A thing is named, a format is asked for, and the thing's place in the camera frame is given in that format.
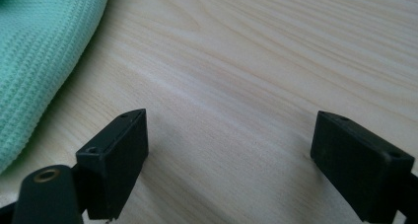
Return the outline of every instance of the waffle knit fabric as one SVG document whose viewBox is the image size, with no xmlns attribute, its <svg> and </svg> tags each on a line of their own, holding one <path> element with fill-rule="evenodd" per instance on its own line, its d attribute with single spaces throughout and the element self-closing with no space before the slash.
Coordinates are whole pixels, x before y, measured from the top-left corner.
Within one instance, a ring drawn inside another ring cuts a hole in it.
<svg viewBox="0 0 418 224">
<path fill-rule="evenodd" d="M 107 0 L 0 0 L 0 173 L 29 141 Z"/>
</svg>

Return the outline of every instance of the wood grain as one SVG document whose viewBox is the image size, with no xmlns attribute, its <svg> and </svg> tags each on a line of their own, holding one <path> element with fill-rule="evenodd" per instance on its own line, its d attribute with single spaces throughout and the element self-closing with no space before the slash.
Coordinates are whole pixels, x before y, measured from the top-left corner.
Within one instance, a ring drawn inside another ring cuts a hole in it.
<svg viewBox="0 0 418 224">
<path fill-rule="evenodd" d="M 361 223 L 310 159 L 315 116 L 343 114 L 417 157 L 417 26 L 418 0 L 109 0 L 0 176 L 0 205 L 146 108 L 150 156 L 114 223 Z"/>
</svg>

